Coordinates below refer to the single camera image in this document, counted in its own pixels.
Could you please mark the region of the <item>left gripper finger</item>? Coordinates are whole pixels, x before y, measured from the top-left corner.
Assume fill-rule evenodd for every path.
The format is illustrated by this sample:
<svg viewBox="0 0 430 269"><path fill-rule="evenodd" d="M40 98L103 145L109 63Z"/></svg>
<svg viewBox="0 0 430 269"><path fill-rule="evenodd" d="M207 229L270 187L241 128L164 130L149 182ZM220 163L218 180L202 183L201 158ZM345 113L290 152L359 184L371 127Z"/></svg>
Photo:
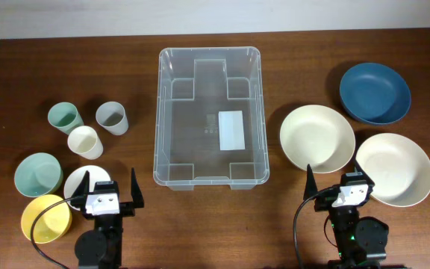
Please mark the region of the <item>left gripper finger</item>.
<svg viewBox="0 0 430 269"><path fill-rule="evenodd" d="M133 167L131 168L131 197L134 208L143 208L145 206L144 198Z"/></svg>
<svg viewBox="0 0 430 269"><path fill-rule="evenodd" d="M86 205L87 196L90 192L90 172L87 170L79 183L78 187L75 189L71 196L69 204L81 210Z"/></svg>

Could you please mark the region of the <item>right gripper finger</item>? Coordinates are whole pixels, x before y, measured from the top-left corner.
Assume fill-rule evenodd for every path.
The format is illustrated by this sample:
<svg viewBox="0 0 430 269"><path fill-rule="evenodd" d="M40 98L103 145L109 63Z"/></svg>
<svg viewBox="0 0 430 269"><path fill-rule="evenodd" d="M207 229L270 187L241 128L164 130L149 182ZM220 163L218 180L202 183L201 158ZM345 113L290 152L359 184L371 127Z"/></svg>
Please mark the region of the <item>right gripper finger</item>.
<svg viewBox="0 0 430 269"><path fill-rule="evenodd" d="M305 184L305 190L303 200L308 200L310 197L315 196L318 193L317 184L314 178L314 172L311 165L307 165L307 180Z"/></svg>
<svg viewBox="0 0 430 269"><path fill-rule="evenodd" d="M367 184L370 186L370 187L374 187L375 186L375 183L374 183L374 181L366 174L366 172L361 168L361 166L360 166L360 164L358 163L358 161L357 160L354 160L354 166L355 166L355 171L357 172L357 173L361 173L362 174L362 176L363 176L363 178L364 178L364 180L367 182Z"/></svg>

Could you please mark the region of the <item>cream plastic cup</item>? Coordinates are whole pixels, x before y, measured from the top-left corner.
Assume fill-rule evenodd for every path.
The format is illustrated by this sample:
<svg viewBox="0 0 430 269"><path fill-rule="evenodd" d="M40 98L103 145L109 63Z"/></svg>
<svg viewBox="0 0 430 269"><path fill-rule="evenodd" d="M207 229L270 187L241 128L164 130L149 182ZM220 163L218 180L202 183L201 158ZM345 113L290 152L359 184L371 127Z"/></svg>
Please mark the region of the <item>cream plastic cup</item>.
<svg viewBox="0 0 430 269"><path fill-rule="evenodd" d="M99 158L104 150L99 136L90 126L79 126L71 131L67 144L72 152L89 160Z"/></svg>

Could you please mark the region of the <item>green plastic cup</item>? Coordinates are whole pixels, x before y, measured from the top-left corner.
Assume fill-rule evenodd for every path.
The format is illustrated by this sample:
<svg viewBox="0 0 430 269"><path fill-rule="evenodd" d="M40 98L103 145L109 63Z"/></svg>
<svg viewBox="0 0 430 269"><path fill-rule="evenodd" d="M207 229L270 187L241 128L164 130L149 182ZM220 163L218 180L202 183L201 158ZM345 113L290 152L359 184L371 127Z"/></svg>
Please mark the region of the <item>green plastic cup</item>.
<svg viewBox="0 0 430 269"><path fill-rule="evenodd" d="M59 102L52 106L48 112L48 122L66 135L84 125L78 109L70 102Z"/></svg>

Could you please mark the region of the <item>grey plastic cup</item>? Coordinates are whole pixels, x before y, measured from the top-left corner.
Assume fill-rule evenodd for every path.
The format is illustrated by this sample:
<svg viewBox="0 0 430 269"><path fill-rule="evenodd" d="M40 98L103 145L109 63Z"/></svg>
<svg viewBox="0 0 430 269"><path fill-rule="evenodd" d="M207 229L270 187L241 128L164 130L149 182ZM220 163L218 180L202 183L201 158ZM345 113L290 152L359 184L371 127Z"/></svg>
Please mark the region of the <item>grey plastic cup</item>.
<svg viewBox="0 0 430 269"><path fill-rule="evenodd" d="M96 111L96 122L112 135L123 135L128 131L128 118L124 107L118 102L106 102Z"/></svg>

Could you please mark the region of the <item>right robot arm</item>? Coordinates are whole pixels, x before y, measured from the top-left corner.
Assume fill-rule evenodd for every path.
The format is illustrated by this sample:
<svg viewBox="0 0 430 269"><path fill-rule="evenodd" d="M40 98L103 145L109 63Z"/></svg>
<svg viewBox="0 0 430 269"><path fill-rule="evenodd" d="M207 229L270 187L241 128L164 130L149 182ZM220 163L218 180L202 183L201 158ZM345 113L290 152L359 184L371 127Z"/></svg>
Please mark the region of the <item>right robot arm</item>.
<svg viewBox="0 0 430 269"><path fill-rule="evenodd" d="M358 209L373 192L374 181L355 164L355 171L341 176L340 183L318 190L311 166L307 166L304 201L314 201L314 211L328 212L339 259L328 268L379 268L386 259L389 227L374 217L361 217Z"/></svg>

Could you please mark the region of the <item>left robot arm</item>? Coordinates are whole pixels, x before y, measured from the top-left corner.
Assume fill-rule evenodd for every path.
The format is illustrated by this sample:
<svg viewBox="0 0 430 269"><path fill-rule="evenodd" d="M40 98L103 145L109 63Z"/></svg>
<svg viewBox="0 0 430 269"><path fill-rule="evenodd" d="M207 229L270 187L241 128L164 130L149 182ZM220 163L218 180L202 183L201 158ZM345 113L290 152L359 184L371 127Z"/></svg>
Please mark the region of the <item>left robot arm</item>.
<svg viewBox="0 0 430 269"><path fill-rule="evenodd" d="M144 199L131 171L130 202L119 200L119 186L115 181L96 182L90 190L90 173L84 174L81 183L71 196L70 205L94 221L94 228L79 236L75 255L79 268L119 268L122 264L122 219L133 217Z"/></svg>

